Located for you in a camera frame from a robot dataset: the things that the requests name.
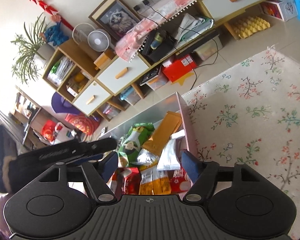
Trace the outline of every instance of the red box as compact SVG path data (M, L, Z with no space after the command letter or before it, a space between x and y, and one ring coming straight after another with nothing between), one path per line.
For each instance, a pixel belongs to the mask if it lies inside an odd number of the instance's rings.
M197 64L193 61L191 56L186 55L181 59L175 60L170 66L162 67L162 72L171 82L175 82L196 67Z

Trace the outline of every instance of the floral rug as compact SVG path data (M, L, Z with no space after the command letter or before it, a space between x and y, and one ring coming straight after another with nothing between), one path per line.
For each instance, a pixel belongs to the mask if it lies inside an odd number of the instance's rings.
M269 179L295 202L290 236L300 238L300 65L270 48L183 98L198 157L244 162Z

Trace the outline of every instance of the blue stuffed toy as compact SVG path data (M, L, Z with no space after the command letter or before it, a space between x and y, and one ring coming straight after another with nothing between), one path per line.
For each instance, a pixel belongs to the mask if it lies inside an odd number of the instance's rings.
M44 33L40 34L45 42L53 42L53 46L59 46L69 40L69 36L64 35L60 29L61 20L56 23L56 25L49 27Z

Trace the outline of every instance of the ridged black surface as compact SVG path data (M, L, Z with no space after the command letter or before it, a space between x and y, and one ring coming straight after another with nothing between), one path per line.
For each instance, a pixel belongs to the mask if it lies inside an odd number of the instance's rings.
M11 240L23 240L14 235ZM176 195L127 196L97 208L91 220L57 240L226 240L240 239L217 228L198 206L183 204ZM288 240L288 236L275 238Z

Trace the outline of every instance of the yellow foam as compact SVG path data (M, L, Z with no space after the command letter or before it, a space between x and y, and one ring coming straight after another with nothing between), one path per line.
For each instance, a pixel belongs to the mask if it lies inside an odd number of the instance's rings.
M270 23L260 17L243 18L233 24L233 29L241 39L250 37L253 33L270 28Z

